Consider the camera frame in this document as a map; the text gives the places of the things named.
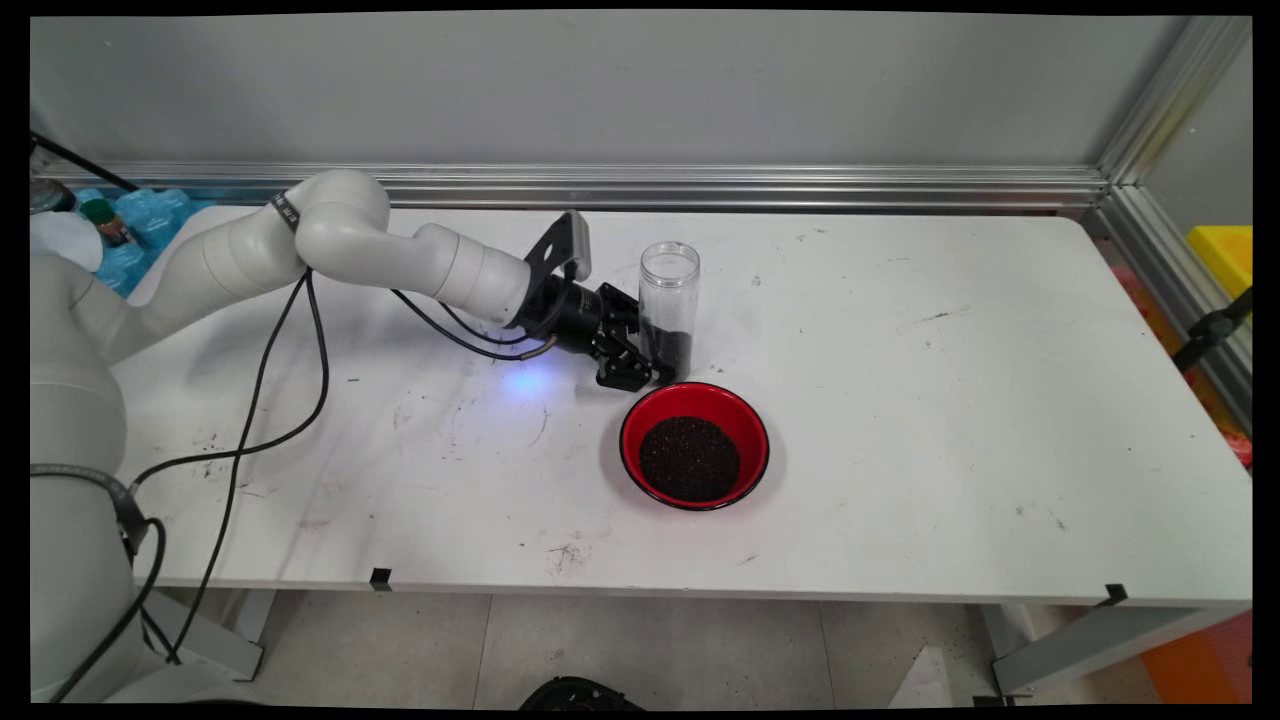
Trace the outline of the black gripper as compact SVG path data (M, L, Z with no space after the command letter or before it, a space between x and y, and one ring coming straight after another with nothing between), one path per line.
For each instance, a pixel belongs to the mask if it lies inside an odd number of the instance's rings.
M515 325L530 338L554 336L559 348L596 359L600 387L639 392L680 382L680 337L649 337L640 302L612 284L589 290L552 274L531 291Z

